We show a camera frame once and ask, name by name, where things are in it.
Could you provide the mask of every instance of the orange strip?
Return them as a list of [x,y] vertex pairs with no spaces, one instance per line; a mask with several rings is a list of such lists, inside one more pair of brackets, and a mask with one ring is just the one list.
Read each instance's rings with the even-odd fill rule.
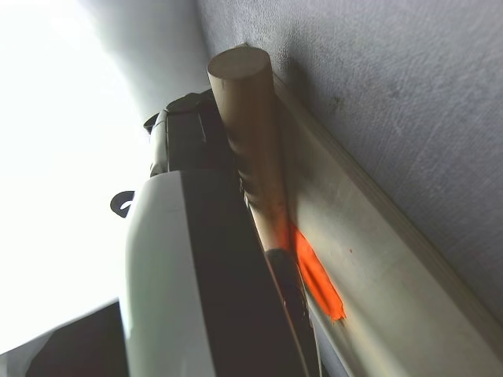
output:
[[290,234],[304,283],[321,310],[332,320],[346,318],[343,302],[306,237],[292,223],[290,223]]

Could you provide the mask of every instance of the white surface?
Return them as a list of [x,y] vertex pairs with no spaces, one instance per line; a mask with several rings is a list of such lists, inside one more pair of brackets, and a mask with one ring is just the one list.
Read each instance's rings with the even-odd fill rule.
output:
[[148,180],[127,222],[120,309],[131,376],[215,376],[180,173]]
[[192,9],[174,2],[0,0],[0,354],[117,296],[125,223],[109,200],[149,175],[146,118],[207,85],[195,21],[184,32],[177,14]]
[[350,375],[501,376],[503,332],[494,318],[276,84],[290,216],[343,299],[346,320],[318,314]]

